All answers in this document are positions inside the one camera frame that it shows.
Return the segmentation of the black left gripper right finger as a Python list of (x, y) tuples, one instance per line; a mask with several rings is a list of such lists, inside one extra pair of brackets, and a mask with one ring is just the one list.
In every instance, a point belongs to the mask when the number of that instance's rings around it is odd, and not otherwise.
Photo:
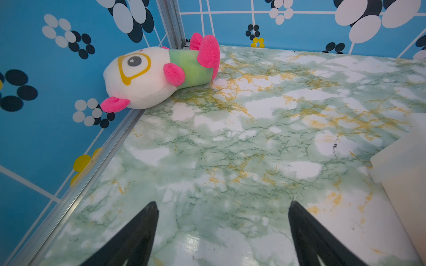
[(297, 201), (288, 211), (292, 238), (301, 266), (366, 266)]

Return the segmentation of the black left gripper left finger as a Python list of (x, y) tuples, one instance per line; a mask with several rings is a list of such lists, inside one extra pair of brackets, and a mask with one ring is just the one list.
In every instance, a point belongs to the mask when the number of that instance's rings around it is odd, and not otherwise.
[(146, 205), (83, 266), (146, 266), (159, 219), (156, 202)]

